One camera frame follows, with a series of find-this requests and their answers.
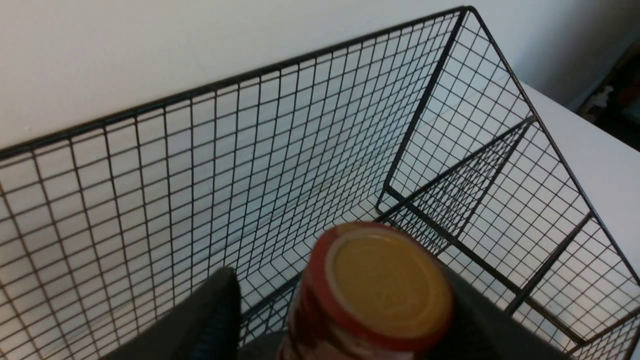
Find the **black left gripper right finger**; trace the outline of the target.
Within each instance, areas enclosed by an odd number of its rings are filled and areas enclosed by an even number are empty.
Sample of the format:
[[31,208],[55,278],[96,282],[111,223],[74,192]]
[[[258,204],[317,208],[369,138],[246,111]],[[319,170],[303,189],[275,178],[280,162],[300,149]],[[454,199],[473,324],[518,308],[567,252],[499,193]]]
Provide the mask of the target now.
[[454,294],[449,330],[430,350],[432,360],[569,360],[439,263]]

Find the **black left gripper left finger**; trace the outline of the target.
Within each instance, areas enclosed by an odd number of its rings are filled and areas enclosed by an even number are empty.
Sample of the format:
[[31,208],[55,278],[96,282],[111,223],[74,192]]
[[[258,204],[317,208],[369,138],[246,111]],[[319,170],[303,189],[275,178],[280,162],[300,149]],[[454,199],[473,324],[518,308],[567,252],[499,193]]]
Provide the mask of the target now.
[[235,271],[218,268],[185,300],[104,360],[235,360],[242,294]]

